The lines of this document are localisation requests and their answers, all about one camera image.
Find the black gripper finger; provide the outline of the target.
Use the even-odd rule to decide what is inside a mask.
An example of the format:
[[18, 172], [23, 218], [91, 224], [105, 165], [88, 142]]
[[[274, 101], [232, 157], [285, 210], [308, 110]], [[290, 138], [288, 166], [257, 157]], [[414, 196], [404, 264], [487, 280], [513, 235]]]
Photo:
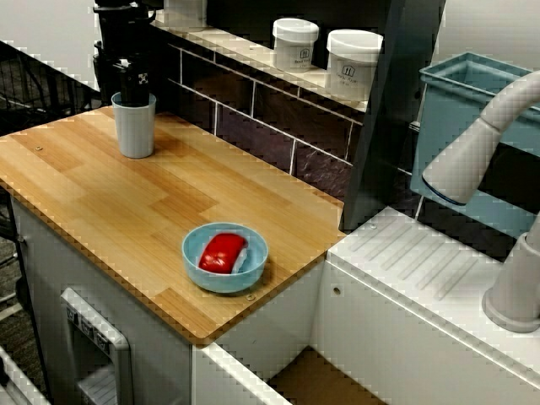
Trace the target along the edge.
[[149, 104], [149, 80], [147, 72], [131, 70], [127, 74], [126, 103], [128, 105]]
[[130, 101], [129, 98], [129, 68], [122, 61], [115, 61], [113, 64], [113, 73], [116, 81], [115, 87], [118, 92], [121, 93], [121, 102], [123, 105], [127, 105]]

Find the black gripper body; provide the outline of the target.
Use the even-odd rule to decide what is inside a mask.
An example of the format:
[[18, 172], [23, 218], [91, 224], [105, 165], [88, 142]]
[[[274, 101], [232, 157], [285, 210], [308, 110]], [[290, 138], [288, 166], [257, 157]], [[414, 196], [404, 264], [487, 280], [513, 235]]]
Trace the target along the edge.
[[152, 6], [94, 6], [101, 40], [94, 47], [94, 70], [105, 76], [107, 70], [146, 68], [149, 59], [149, 28], [155, 20]]

